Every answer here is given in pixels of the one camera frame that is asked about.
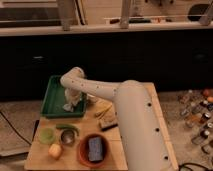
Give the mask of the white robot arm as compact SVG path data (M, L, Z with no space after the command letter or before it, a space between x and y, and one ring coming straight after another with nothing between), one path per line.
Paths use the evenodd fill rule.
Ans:
M83 70L72 68L60 83L64 88L88 93L114 104L128 171L177 171L172 148L165 139L167 127L160 124L144 84L88 80Z

